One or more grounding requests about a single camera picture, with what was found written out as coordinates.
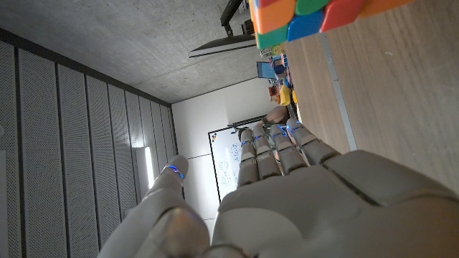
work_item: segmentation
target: toy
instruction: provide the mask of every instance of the toy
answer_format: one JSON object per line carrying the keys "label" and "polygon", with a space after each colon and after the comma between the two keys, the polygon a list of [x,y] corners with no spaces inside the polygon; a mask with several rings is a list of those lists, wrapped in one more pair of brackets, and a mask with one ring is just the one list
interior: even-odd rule
{"label": "toy", "polygon": [[350,24],[414,0],[252,0],[258,48],[270,47]]}

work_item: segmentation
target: yellow object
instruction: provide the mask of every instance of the yellow object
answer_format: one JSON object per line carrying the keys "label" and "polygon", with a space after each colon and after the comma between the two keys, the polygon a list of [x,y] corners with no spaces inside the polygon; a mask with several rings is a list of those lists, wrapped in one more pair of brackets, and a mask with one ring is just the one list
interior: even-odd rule
{"label": "yellow object", "polygon": [[293,96],[293,102],[298,103],[298,101],[296,100],[295,90],[292,90],[292,96]]}
{"label": "yellow object", "polygon": [[280,88],[280,105],[286,106],[290,104],[290,89],[285,85]]}

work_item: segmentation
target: drawing on whiteboard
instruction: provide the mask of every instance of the drawing on whiteboard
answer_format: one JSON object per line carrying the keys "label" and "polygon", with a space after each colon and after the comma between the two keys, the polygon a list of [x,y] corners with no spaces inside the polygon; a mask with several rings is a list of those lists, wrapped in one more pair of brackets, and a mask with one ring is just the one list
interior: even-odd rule
{"label": "drawing on whiteboard", "polygon": [[233,179],[235,180],[235,183],[237,184],[237,178],[239,177],[239,170],[238,171],[232,171],[232,176]]}
{"label": "drawing on whiteboard", "polygon": [[228,186],[231,183],[231,174],[228,169],[230,164],[228,161],[221,161],[218,163],[218,174],[222,183],[222,186]]}
{"label": "drawing on whiteboard", "polygon": [[233,160],[235,160],[238,163],[241,162],[241,145],[239,143],[231,145],[230,153]]}

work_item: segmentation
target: perforated panel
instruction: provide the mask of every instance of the perforated panel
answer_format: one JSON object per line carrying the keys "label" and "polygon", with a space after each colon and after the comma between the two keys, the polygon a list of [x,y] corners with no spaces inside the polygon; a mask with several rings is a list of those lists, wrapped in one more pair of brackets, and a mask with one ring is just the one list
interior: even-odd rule
{"label": "perforated panel", "polygon": [[85,76],[63,66],[58,70],[70,256],[96,257],[99,241]]}
{"label": "perforated panel", "polygon": [[151,116],[150,100],[139,97],[141,106],[143,142],[145,147],[150,147],[151,160],[153,161],[153,176],[159,176],[158,154],[156,153],[155,133],[153,129],[153,118]]}
{"label": "perforated panel", "polygon": [[131,134],[132,162],[134,169],[134,182],[136,184],[137,203],[141,202],[141,187],[138,181],[137,157],[135,148],[143,147],[143,132],[141,121],[141,109],[138,104],[138,96],[130,92],[126,94],[126,109],[128,111],[129,133]]}
{"label": "perforated panel", "polygon": [[124,211],[136,206],[136,187],[134,184],[131,160],[128,117],[126,113],[124,90],[108,85],[108,95],[110,99],[120,206],[124,217]]}
{"label": "perforated panel", "polygon": [[161,171],[167,164],[167,154],[159,104],[151,102],[151,114],[153,116],[153,128],[155,130],[156,153],[158,155],[159,170]]}
{"label": "perforated panel", "polygon": [[19,50],[28,257],[66,257],[55,64]]}
{"label": "perforated panel", "polygon": [[166,142],[167,161],[174,157],[174,144],[172,143],[171,121],[169,120],[169,110],[161,106],[161,117],[163,119],[164,141]]}
{"label": "perforated panel", "polygon": [[6,250],[1,251],[0,254],[3,257],[22,256],[14,80],[14,48],[0,42],[0,150],[6,151],[6,202],[8,207],[8,239],[0,240],[8,244],[9,252],[6,255]]}
{"label": "perforated panel", "polygon": [[172,132],[172,146],[174,147],[174,155],[177,155],[177,142],[175,138],[175,129],[174,129],[174,118],[172,117],[172,109],[169,110],[169,122],[171,123],[171,132]]}
{"label": "perforated panel", "polygon": [[120,223],[107,84],[87,76],[95,190],[103,245]]}

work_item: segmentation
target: black pipe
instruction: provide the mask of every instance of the black pipe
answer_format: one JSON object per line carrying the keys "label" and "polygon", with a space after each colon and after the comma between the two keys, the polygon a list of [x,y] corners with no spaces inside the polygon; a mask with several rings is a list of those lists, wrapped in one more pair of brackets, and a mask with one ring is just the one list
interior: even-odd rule
{"label": "black pipe", "polygon": [[222,17],[220,17],[220,21],[222,22],[222,26],[225,27],[226,25],[230,24],[231,18],[235,15],[236,11],[239,9],[243,0],[229,0],[227,7],[224,9]]}

